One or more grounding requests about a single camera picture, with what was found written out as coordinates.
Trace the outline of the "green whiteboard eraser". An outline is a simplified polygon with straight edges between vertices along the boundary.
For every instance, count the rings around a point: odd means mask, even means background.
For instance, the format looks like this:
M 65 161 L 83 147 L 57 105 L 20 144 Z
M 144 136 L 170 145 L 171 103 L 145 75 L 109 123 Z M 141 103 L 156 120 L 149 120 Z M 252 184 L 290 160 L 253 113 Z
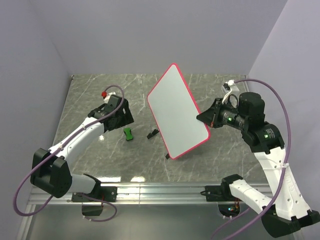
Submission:
M 123 132 L 125 134 L 126 141 L 132 141 L 134 139 L 131 128 L 126 127 L 123 129 Z

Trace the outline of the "pink framed whiteboard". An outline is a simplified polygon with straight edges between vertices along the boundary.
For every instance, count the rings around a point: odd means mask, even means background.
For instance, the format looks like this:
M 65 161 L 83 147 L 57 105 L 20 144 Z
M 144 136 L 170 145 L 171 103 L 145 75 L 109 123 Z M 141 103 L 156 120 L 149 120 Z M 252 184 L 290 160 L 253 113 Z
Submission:
M 210 139 L 209 128 L 196 119 L 200 109 L 176 63 L 168 67 L 146 99 L 171 159 Z

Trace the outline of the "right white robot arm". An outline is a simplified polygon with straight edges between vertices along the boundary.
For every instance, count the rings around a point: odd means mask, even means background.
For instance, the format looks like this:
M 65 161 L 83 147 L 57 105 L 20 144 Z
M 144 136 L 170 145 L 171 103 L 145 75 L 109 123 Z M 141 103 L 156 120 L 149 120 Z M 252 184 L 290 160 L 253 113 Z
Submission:
M 197 115 L 197 120 L 211 128 L 224 125 L 241 132 L 266 176 L 275 200 L 250 186 L 238 174 L 221 181 L 220 193 L 226 200 L 243 201 L 261 215 L 265 230 L 273 238 L 290 235 L 301 228 L 320 221 L 320 214 L 312 210 L 304 200 L 288 162 L 289 152 L 285 148 L 279 129 L 265 121 L 265 102 L 254 92 L 240 94 L 237 106 L 222 98 L 216 98 L 206 111 Z

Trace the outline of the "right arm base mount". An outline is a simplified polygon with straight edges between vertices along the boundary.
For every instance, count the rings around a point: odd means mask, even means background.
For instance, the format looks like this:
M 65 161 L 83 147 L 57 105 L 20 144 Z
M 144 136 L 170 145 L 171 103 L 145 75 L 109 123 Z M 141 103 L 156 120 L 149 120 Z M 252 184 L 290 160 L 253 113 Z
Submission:
M 216 202 L 223 218 L 233 219 L 241 214 L 241 200 L 230 195 L 222 185 L 206 185 L 200 192 L 206 202 Z

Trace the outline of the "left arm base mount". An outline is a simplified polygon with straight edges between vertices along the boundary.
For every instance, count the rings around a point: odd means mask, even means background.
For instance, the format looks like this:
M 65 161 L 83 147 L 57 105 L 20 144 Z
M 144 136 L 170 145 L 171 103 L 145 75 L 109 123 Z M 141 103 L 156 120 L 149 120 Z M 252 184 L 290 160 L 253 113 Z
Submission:
M 94 193 L 74 193 L 71 197 L 72 203 L 82 203 L 81 213 L 84 219 L 91 222 L 107 222 L 112 220 L 118 213 L 114 203 L 117 200 L 118 188 L 116 186 L 102 186 Z M 100 217 L 103 210 L 112 207 L 114 213 L 106 219 L 96 219 Z

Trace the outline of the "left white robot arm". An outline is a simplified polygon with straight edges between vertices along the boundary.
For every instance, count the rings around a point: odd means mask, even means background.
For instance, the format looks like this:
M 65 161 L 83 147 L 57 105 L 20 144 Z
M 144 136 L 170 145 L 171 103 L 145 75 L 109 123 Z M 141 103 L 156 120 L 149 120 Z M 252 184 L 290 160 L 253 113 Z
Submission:
M 30 176 L 31 184 L 55 198 L 82 193 L 89 201 L 98 200 L 101 182 L 88 174 L 72 174 L 70 164 L 99 136 L 133 122 L 128 100 L 115 94 L 107 96 L 65 139 L 34 153 L 32 167 L 37 169 Z

